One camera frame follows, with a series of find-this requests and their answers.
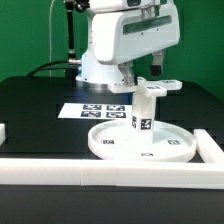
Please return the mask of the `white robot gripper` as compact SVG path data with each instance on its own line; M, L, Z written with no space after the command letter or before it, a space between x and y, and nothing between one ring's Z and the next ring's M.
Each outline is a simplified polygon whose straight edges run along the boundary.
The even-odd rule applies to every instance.
M163 49L176 45L180 38L177 8L163 4L156 17L144 17L141 9L97 14L92 21L92 38L96 59L102 64L119 64L124 84L134 86L128 61L153 53L151 75L162 74Z

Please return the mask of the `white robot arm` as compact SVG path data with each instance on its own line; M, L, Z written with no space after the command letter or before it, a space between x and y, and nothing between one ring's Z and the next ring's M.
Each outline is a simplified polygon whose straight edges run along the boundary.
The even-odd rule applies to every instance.
M162 63L164 50L179 42L173 0L87 0L88 47L77 80L104 89L134 84L132 62L153 54Z

